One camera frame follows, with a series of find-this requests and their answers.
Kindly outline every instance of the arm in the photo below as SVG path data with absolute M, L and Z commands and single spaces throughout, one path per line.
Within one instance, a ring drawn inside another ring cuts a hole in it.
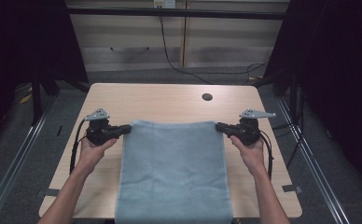
M 230 140 L 240 150 L 244 164 L 254 177 L 261 223 L 289 223 L 265 168 L 262 139 L 248 147 L 235 136 Z
M 81 152 L 76 168 L 65 181 L 59 195 L 44 216 L 41 217 L 39 223 L 71 223 L 86 179 L 104 156 L 105 150 L 112 147 L 116 142 L 117 139 L 110 139 L 102 146 L 97 147 L 87 138 L 81 140 Z

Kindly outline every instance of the blue cloth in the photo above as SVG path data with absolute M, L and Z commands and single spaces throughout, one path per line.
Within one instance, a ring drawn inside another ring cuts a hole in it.
M 117 224 L 231 223 L 223 135 L 213 121 L 131 125 L 123 142 Z

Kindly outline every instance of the forearm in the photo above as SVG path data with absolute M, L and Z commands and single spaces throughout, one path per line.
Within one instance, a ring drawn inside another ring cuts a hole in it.
M 289 223 L 265 169 L 254 175 L 257 190 L 260 221 L 267 223 Z
M 48 211 L 39 223 L 71 223 L 74 210 L 88 175 L 76 167 L 64 183 Z

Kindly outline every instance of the electrical outlet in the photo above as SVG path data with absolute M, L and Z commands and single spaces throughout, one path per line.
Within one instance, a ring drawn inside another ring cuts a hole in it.
M 154 8 L 164 8 L 163 0 L 154 0 Z
M 175 0 L 164 0 L 165 8 L 175 8 Z

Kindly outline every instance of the wooden table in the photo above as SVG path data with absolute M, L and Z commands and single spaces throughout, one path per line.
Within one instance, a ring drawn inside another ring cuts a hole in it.
M 203 100 L 204 93 L 210 93 L 213 99 Z M 60 189 L 69 176 L 71 150 L 79 122 L 100 107 L 111 116 L 109 119 L 111 125 L 130 124 L 134 119 L 175 123 L 214 120 L 236 124 L 239 122 L 239 114 L 247 108 L 265 111 L 258 91 L 254 87 L 94 84 L 81 108 L 74 130 L 50 183 L 50 189 Z M 85 122 L 82 131 L 86 130 L 88 124 Z M 282 189 L 282 186 L 292 183 L 268 119 L 259 119 L 259 128 L 271 139 L 272 154 L 275 158 L 271 182 L 277 196 L 289 217 L 299 217 L 301 208 L 295 191 L 285 193 Z M 225 134 L 224 138 L 226 138 L 225 150 L 233 215 L 234 217 L 259 217 L 254 179 L 243 164 L 238 149 L 232 145 Z M 77 203 L 74 217 L 115 217 L 122 143 L 122 137 L 120 137 L 117 143 L 106 151 L 105 156 L 88 178 Z M 55 197 L 51 196 L 45 197 L 39 211 L 40 216 L 47 211 L 54 199 Z

